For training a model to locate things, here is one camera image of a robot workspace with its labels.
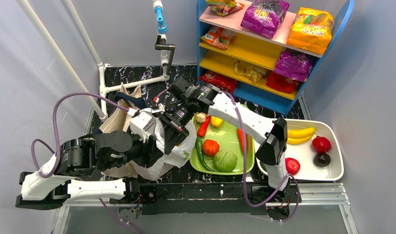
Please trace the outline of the white plastic grocery bag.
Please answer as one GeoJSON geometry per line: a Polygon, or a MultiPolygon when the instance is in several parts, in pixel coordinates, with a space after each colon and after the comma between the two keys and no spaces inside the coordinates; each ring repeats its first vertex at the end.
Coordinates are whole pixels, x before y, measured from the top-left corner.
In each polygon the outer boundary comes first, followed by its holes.
{"type": "Polygon", "coordinates": [[[126,163],[126,176],[141,176],[157,180],[173,167],[181,168],[191,158],[197,139],[191,117],[184,125],[176,124],[163,114],[153,116],[151,108],[127,113],[128,127],[138,136],[134,143],[140,143],[140,155],[126,163]]]}

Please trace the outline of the floral canvas tote bag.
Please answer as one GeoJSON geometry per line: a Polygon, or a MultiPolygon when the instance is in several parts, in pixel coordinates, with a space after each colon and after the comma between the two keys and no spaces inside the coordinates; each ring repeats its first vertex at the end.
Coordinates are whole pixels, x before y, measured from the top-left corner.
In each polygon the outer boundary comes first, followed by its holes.
{"type": "MultiPolygon", "coordinates": [[[[129,101],[132,108],[135,110],[143,109],[145,105],[145,101],[141,95],[141,85],[138,85],[135,90],[130,94],[124,88],[123,84],[120,86],[120,92],[128,95],[130,98],[135,98],[140,100],[135,104],[132,101],[129,101]]],[[[112,115],[99,127],[99,130],[102,133],[111,133],[115,130],[123,130],[127,131],[130,126],[130,119],[132,117],[127,115],[123,110],[117,108],[112,115]]],[[[104,175],[114,178],[122,178],[122,177],[138,177],[138,173],[136,172],[134,166],[131,163],[125,164],[120,168],[114,167],[106,171],[102,171],[104,175]]]]}

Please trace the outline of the purple snack bag top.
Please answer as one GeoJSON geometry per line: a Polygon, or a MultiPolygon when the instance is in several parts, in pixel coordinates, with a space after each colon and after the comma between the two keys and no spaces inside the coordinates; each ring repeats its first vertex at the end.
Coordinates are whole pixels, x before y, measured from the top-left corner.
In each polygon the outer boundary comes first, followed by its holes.
{"type": "Polygon", "coordinates": [[[284,0],[257,0],[245,11],[241,27],[272,39],[281,26],[290,4],[284,0]]]}

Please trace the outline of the yellow snack bag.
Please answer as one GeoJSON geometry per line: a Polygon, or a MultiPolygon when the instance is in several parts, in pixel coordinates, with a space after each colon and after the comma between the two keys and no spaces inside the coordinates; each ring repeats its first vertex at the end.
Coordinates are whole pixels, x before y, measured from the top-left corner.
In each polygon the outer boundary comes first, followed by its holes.
{"type": "Polygon", "coordinates": [[[323,55],[332,40],[333,25],[329,12],[301,7],[290,27],[287,44],[323,55]]]}

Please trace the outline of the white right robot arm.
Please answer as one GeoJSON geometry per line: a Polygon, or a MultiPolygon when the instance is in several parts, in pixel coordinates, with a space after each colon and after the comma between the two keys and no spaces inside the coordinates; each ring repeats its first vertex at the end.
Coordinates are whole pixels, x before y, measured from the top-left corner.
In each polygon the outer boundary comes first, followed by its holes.
{"type": "Polygon", "coordinates": [[[284,156],[288,137],[284,118],[258,115],[235,102],[230,93],[209,83],[194,86],[178,80],[167,91],[181,101],[189,115],[203,112],[223,119],[249,135],[259,144],[255,157],[266,166],[269,186],[280,192],[287,189],[289,175],[284,156]]]}

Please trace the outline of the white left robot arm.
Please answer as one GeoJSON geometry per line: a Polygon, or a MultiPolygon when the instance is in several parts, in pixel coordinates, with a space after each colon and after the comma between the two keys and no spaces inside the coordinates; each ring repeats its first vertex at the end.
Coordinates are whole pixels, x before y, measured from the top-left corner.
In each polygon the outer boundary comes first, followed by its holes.
{"type": "Polygon", "coordinates": [[[61,145],[59,164],[53,156],[39,171],[22,172],[21,193],[15,206],[52,210],[65,203],[98,198],[108,199],[113,204],[140,204],[147,191],[140,188],[136,178],[111,181],[83,181],[81,178],[90,176],[95,170],[120,168],[131,160],[150,166],[162,156],[154,136],[143,142],[138,135],[122,130],[87,134],[61,145]]]}

